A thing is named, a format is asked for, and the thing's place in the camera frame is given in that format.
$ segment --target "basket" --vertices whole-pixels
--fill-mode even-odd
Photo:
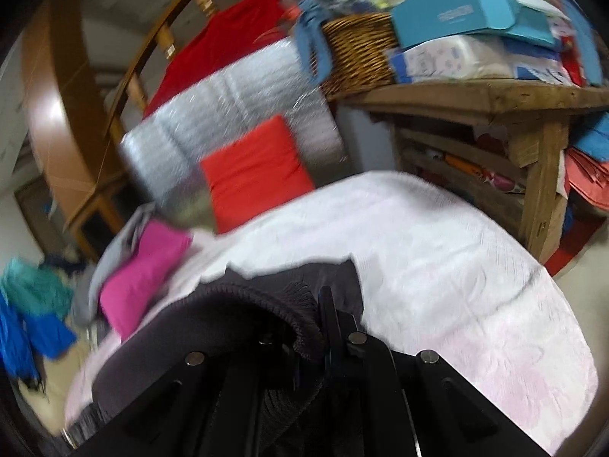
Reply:
[[[394,74],[383,53],[397,48],[388,13],[351,15],[322,27],[332,51],[332,74],[322,83],[330,100],[394,84]]]

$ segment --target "silver bubble wrap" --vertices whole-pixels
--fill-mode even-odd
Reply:
[[[262,121],[281,114],[316,182],[348,173],[342,139],[319,88],[307,81],[290,38],[210,75],[129,131],[120,152],[174,224],[209,222],[209,191],[199,161]]]

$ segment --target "white cloth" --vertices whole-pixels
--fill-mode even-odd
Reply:
[[[235,232],[194,232],[168,303],[200,280],[351,256],[362,322],[401,352],[440,353],[546,452],[583,419],[598,386],[592,355],[552,278],[496,223],[419,178],[368,172],[269,211]],[[120,339],[112,332],[75,378],[73,420]]]

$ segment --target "black garment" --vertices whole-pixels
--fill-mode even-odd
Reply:
[[[237,350],[251,339],[261,322],[267,322],[269,314],[293,330],[294,350],[303,359],[320,365],[325,345],[317,317],[317,292],[326,285],[332,287],[336,307],[353,314],[359,321],[363,302],[351,260],[341,264],[306,264],[251,279],[228,268],[223,277],[200,284],[192,294],[162,310],[106,362],[92,386],[97,412],[103,419],[106,415],[117,415],[191,351],[213,356]],[[296,424],[289,438],[277,443],[299,446],[298,453],[304,455],[308,430],[303,431],[297,420],[301,415],[304,419],[316,419],[315,414],[310,411],[303,414],[303,411],[322,389],[324,379],[317,366],[307,369],[305,364],[301,374],[297,391],[267,390],[265,393],[261,450],[269,449]],[[333,399],[331,404],[340,406],[340,401]],[[76,426],[82,422],[79,418]],[[95,418],[89,418],[88,424],[91,422],[95,424]],[[81,428],[79,432],[89,435],[90,429]],[[278,450],[275,455],[285,454]]]

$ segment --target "beige floor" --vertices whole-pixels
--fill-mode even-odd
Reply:
[[[558,455],[579,457],[609,420],[609,227],[607,223],[556,277],[590,346],[599,391],[587,418]]]

